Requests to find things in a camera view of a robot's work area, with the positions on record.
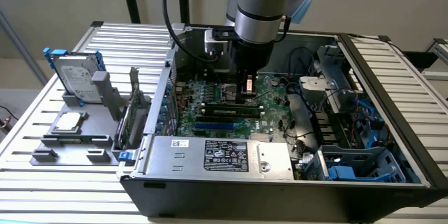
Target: blue connector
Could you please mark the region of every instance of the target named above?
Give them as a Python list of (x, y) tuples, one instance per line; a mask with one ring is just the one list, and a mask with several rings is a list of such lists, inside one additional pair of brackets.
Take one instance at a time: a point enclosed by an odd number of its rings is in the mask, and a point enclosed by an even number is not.
[(98, 62), (98, 63), (97, 63), (97, 68), (98, 68), (101, 71), (105, 71), (105, 65), (103, 65), (103, 60), (102, 60), (102, 54), (99, 53), (98, 50), (94, 51), (94, 56), (95, 56), (95, 61)]
[(353, 102), (361, 105), (362, 107), (365, 107), (370, 111), (371, 115), (374, 115), (374, 108), (370, 105), (363, 103), (361, 100), (355, 100), (355, 99), (353, 99)]
[(53, 61), (50, 60), (49, 47), (45, 47), (45, 48), (42, 49), (42, 52), (43, 52), (43, 56), (45, 56), (45, 59), (46, 59), (46, 61), (47, 61), (47, 65), (49, 65), (50, 69), (54, 69), (54, 63), (53, 63)]
[(118, 154), (118, 162), (125, 162), (126, 165), (133, 165), (134, 159), (133, 159), (133, 152), (119, 152)]

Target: capacitor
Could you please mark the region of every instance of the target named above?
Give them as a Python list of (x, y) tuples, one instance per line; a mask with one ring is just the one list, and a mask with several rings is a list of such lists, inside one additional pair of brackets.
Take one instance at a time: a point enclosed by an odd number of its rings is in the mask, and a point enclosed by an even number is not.
[(271, 80), (270, 81), (270, 86), (275, 88), (278, 86), (278, 81), (277, 80)]

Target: circuit board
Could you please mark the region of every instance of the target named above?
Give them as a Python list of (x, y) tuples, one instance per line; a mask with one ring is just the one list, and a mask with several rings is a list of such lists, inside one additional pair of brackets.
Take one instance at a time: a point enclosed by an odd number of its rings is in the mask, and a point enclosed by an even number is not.
[(133, 91), (130, 93), (129, 103), (126, 109), (123, 110), (123, 117), (119, 121), (117, 133), (114, 135), (115, 144), (118, 144), (119, 148), (122, 148), (125, 143), (129, 142), (131, 126), (135, 118), (135, 110), (139, 105), (138, 95), (139, 95), (138, 84), (134, 84)]
[(206, 83), (203, 80), (186, 82), (185, 90), (177, 99), (179, 104), (177, 136), (191, 137), (199, 134), (201, 137), (217, 138), (261, 137), (269, 142), (283, 142), (281, 126), (290, 121), (290, 110), (285, 103), (285, 86), (277, 80), (274, 76), (258, 75), (254, 84), (257, 95), (262, 95), (253, 100), (246, 99), (243, 104), (262, 108), (262, 115), (259, 118), (234, 119), (231, 129), (197, 129), (194, 126), (203, 112), (201, 109), (203, 102), (210, 105), (234, 104), (235, 86), (225, 83)]

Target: blue cable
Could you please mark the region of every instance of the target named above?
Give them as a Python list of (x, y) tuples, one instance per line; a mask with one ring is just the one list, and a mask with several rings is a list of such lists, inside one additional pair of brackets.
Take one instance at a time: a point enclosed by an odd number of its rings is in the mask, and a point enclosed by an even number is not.
[[(353, 99), (353, 102), (355, 102), (358, 105), (363, 106), (370, 111), (371, 116), (374, 118), (374, 108), (371, 106), (369, 106), (365, 102), (362, 102), (357, 99)], [(369, 139), (369, 142), (366, 143), (365, 149), (369, 149), (371, 147), (373, 142), (374, 142), (374, 130), (370, 130), (370, 139)]]
[(370, 139), (369, 142), (366, 143), (365, 149), (369, 149), (371, 147), (373, 141), (374, 141), (374, 130), (371, 130), (370, 132)]

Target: sticker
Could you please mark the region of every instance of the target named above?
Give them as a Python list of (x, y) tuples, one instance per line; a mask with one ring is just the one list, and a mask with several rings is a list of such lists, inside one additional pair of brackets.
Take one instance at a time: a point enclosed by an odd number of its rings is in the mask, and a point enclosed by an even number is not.
[(213, 110), (213, 113), (219, 113), (219, 114), (235, 114), (235, 111), (230, 111), (230, 110)]
[(171, 139), (170, 147), (183, 147), (187, 148), (187, 139)]
[(85, 102), (101, 102), (98, 91), (90, 81), (90, 72), (73, 66), (62, 66), (61, 70), (73, 95)]
[(246, 159), (246, 142), (205, 141), (205, 170), (217, 172), (247, 172)]

